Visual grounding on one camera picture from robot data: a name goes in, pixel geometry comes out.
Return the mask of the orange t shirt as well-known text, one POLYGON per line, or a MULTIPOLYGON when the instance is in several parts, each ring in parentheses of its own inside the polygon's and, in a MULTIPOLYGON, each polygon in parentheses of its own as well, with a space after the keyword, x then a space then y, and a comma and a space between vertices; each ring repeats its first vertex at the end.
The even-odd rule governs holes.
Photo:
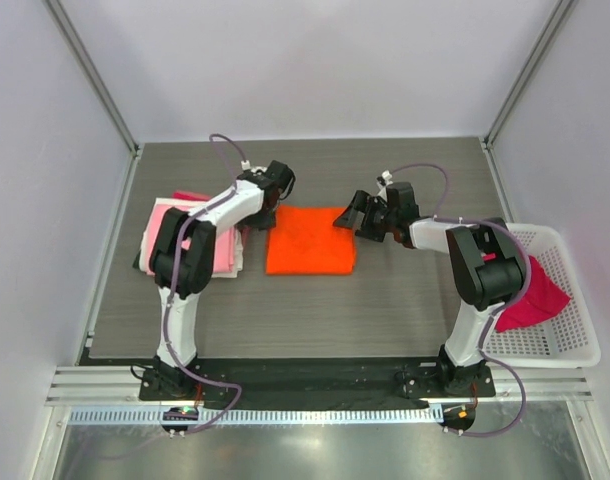
POLYGON ((268 275, 350 275, 356 262, 352 230, 335 227, 343 207, 294 207, 276 211, 267 239, 268 275))

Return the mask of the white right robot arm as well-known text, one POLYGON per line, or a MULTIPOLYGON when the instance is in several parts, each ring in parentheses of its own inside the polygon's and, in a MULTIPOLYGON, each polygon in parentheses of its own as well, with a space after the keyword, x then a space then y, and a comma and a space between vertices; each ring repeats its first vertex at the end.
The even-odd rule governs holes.
POLYGON ((377 195, 356 191, 333 225, 379 243, 390 234, 405 248, 449 256, 461 302, 452 332, 426 378, 432 393, 471 394, 484 380, 483 346, 495 317, 527 283, 529 257, 504 219, 423 216, 411 184, 396 182, 377 195))

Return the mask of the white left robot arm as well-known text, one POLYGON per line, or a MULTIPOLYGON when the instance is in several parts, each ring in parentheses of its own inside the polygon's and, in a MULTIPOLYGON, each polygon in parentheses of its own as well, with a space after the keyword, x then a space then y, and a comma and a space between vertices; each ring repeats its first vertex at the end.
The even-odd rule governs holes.
POLYGON ((291 168, 247 162, 233 184, 204 205, 162 217, 149 258, 161 302, 161 335, 156 355, 140 376, 141 400, 185 400, 200 382, 195 325, 201 293, 213 275, 216 243, 232 227, 268 230, 275 210, 295 185, 291 168))

